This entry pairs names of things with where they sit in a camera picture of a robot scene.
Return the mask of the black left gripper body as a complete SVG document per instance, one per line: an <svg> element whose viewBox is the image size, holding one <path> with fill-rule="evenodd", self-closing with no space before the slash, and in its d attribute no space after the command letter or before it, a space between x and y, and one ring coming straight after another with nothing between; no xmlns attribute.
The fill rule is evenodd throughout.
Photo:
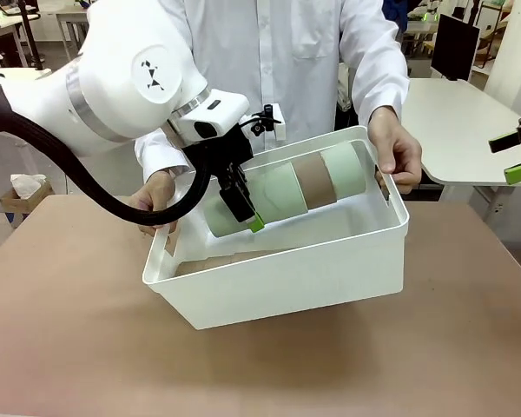
<svg viewBox="0 0 521 417"><path fill-rule="evenodd" d="M222 189L236 185L247 190L241 165L253 158L249 140L241 127L234 125L224 136L203 140L183 148L183 153L192 163L201 184L206 186L211 176L222 180Z"/></svg>

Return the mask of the person's right hand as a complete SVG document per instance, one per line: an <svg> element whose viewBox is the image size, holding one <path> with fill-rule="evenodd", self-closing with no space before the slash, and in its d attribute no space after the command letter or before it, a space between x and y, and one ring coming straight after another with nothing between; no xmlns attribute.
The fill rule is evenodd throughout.
<svg viewBox="0 0 521 417"><path fill-rule="evenodd" d="M129 205L146 211L164 210L175 194L175 181L167 169L156 171L130 198Z"/></svg>

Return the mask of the person's left hand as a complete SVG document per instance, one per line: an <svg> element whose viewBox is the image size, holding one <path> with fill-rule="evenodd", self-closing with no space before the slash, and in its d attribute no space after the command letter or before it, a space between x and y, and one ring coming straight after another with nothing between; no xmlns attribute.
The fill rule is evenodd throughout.
<svg viewBox="0 0 521 417"><path fill-rule="evenodd" d="M368 139L377 151L379 171L375 174L381 188L383 174L390 175L402 195L419 185L422 177L420 143L401 125L393 108L378 107L368 123Z"/></svg>

